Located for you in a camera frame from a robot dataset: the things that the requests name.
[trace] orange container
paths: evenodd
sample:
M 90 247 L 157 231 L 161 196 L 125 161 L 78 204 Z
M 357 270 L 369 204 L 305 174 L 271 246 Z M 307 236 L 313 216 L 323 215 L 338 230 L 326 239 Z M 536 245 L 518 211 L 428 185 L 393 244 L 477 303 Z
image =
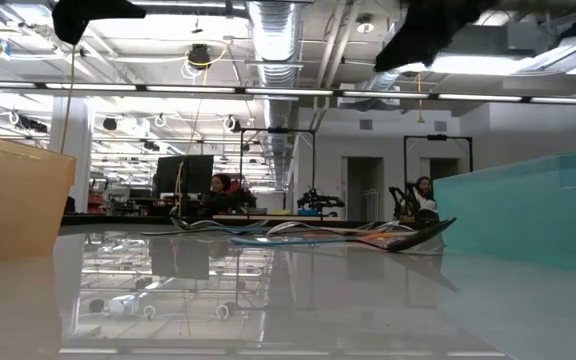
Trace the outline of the orange container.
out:
M 0 261 L 52 253 L 75 163 L 0 139 Z

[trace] fluorescent light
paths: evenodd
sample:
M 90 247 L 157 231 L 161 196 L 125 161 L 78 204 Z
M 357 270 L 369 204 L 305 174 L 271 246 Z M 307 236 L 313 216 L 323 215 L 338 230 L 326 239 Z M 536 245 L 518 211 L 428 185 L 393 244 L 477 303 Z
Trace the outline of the fluorescent light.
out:
M 428 94 L 376 91 L 344 91 L 344 96 L 386 99 L 427 99 Z
M 530 100 L 530 102 L 533 104 L 576 105 L 576 98 L 534 97 Z
M 46 84 L 48 89 L 70 89 L 70 84 Z M 123 84 L 73 84 L 74 90 L 119 90 L 119 91 L 135 91 L 135 85 Z
M 330 356 L 326 351 L 309 351 L 309 350 L 273 350 L 273 349 L 240 349 L 239 355 L 256 355 L 256 356 Z
M 497 351 L 451 351 L 448 356 L 456 357 L 505 357 L 506 354 Z
M 0 87 L 12 87 L 12 88 L 34 88 L 35 84 L 25 83 L 25 82 L 0 82 Z
M 164 91 L 164 92 L 187 92 L 187 93 L 223 93 L 232 94 L 235 88 L 227 87 L 213 87 L 213 86 L 161 86 L 152 85 L 146 86 L 148 91 Z
M 246 89 L 246 94 L 252 95 L 305 95 L 305 96 L 331 96 L 332 90 L 318 89 L 265 89 L 251 88 Z
M 516 102 L 516 101 L 521 101 L 521 96 L 440 94 L 439 99 L 440 100 Z
M 62 348 L 60 354 L 118 354 L 116 348 Z

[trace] metal frame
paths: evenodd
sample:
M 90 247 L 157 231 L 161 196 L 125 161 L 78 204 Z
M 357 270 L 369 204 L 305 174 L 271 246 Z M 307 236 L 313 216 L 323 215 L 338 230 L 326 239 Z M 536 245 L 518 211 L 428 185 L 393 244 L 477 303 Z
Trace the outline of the metal frame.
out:
M 68 96 L 70 84 L 32 81 L 0 81 L 0 92 L 16 94 L 40 94 Z M 574 96 L 536 96 L 513 94 L 454 94 L 403 91 L 355 91 L 341 89 L 310 88 L 265 88 L 242 86 L 196 86 L 170 84 L 111 84 L 76 83 L 72 96 L 139 96 L 158 98 L 206 98 L 206 99 L 252 99 L 255 95 L 337 97 L 359 99 L 400 99 L 426 101 L 460 101 L 478 103 L 530 104 L 530 105 L 575 105 Z

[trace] table surface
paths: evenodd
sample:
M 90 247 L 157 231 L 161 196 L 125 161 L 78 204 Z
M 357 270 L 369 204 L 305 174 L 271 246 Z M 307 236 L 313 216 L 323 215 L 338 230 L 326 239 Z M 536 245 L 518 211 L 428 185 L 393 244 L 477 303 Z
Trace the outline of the table surface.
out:
M 576 359 L 574 272 L 139 234 L 172 229 L 73 226 L 0 264 L 0 359 Z

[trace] white pillar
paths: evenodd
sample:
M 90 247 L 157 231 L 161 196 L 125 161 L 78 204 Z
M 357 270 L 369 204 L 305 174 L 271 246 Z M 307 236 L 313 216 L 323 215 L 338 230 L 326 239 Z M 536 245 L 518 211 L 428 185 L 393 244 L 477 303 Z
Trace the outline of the white pillar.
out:
M 54 98 L 50 126 L 50 144 L 48 145 L 48 149 L 51 151 L 59 152 L 61 150 L 67 106 L 67 98 Z M 86 212 L 88 209 L 90 150 L 94 124 L 95 112 L 88 106 L 86 99 L 72 98 L 66 129 L 64 154 L 77 159 L 75 184 L 70 189 L 70 196 L 75 199 L 77 212 Z
M 75 335 L 79 324 L 85 241 L 86 236 L 83 234 L 59 236 L 52 253 L 59 317 L 64 336 Z

